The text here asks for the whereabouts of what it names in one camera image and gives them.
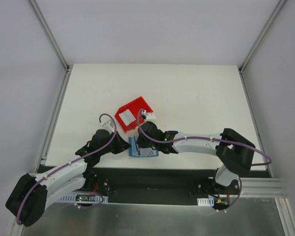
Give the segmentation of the blue leather card holder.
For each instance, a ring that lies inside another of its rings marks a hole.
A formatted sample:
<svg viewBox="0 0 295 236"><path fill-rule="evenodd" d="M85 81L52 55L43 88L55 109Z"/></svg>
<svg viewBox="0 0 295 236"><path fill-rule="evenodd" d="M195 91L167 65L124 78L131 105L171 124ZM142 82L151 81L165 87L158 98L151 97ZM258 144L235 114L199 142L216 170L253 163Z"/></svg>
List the blue leather card holder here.
<svg viewBox="0 0 295 236"><path fill-rule="evenodd" d="M159 152L150 147L141 148L136 144L136 139L134 137L129 137L128 142L131 147L128 149L128 154L130 157L138 157L138 158L148 158L148 157L157 157L159 156Z"/></svg>

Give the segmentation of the red plastic bin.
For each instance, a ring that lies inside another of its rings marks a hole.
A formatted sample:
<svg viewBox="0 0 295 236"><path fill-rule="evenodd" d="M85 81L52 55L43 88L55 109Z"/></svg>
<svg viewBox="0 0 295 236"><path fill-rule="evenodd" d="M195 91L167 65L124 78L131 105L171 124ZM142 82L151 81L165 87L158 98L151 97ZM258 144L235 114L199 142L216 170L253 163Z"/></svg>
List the red plastic bin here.
<svg viewBox="0 0 295 236"><path fill-rule="evenodd" d="M144 100L142 96L118 108L117 112L115 113L115 119L118 121L119 125L121 126L122 130L125 133L128 131L134 130L138 126L137 115L140 109L144 109L149 113L153 113L153 109L149 106L149 104ZM131 113L136 118L136 120L128 126L125 126L125 124L122 122L122 120L119 117L119 114L124 112L125 110L130 110Z"/></svg>

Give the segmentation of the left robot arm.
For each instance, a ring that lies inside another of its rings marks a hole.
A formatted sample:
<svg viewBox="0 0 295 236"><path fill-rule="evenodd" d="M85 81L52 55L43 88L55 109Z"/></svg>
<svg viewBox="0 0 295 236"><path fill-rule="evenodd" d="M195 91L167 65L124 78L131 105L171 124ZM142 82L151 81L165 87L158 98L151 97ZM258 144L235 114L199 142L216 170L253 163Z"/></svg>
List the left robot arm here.
<svg viewBox="0 0 295 236"><path fill-rule="evenodd" d="M33 225L45 210L69 192L95 190L93 167L105 154L119 154L131 145L118 132L99 129L66 163L46 172L24 174L8 197L5 207L18 225Z"/></svg>

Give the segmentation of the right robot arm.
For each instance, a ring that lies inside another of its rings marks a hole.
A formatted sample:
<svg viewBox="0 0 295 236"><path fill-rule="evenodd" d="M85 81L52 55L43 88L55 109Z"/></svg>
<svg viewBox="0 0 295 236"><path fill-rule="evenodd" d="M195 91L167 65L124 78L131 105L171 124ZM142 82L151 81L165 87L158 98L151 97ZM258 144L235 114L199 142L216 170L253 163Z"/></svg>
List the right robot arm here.
<svg viewBox="0 0 295 236"><path fill-rule="evenodd" d="M147 121L138 127L136 144L139 148L152 148L164 154L185 152L216 156L222 162L211 182L212 190L223 194L237 177L250 174L255 145L230 128L222 133L192 135L178 131L161 131Z"/></svg>

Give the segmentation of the white magnetic-stripe card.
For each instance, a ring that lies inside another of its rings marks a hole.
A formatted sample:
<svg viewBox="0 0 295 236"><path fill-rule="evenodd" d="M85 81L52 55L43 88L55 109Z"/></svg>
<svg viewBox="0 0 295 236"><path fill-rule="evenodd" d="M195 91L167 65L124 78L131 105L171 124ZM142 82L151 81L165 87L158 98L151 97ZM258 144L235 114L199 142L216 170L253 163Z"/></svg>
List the white magnetic-stripe card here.
<svg viewBox="0 0 295 236"><path fill-rule="evenodd" d="M135 148L136 148L136 152L137 152L137 156L140 156L140 148L138 147L138 145L135 143Z"/></svg>
<svg viewBox="0 0 295 236"><path fill-rule="evenodd" d="M159 153L157 150L152 150L152 149L148 149L148 148L145 148L142 150L142 157L155 157L158 155L159 155Z"/></svg>

